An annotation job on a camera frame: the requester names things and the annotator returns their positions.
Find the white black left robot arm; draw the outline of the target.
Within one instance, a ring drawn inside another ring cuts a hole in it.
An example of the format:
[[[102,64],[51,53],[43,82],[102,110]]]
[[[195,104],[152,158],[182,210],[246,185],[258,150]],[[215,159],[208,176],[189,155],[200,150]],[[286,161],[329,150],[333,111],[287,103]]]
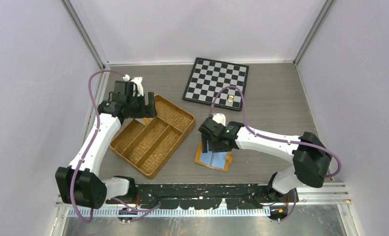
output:
[[[101,180],[99,170],[105,153],[125,119],[154,118],[157,115],[154,93],[144,95],[142,77],[118,80],[111,99],[102,101],[98,116],[76,157],[55,173],[61,199],[66,204],[99,209],[106,200],[118,197],[130,204],[137,197],[135,180],[114,176]]]

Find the orange leather card holder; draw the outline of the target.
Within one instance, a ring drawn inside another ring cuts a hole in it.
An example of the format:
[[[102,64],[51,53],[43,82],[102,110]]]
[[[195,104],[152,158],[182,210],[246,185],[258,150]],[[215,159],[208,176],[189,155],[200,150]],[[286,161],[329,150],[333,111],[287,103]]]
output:
[[[202,148],[203,144],[200,142],[194,160],[195,163],[224,172],[229,170],[229,165],[232,163],[231,152],[202,152]]]

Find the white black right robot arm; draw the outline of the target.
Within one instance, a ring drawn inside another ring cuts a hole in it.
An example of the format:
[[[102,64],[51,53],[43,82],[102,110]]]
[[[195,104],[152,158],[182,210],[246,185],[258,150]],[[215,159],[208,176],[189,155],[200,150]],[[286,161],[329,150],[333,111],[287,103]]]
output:
[[[288,169],[274,173],[267,184],[267,197],[273,202],[279,202],[301,185],[321,188],[332,160],[332,155],[310,132],[286,136],[253,129],[236,121],[224,125],[215,117],[206,118],[198,130],[212,152],[254,150],[291,163]]]

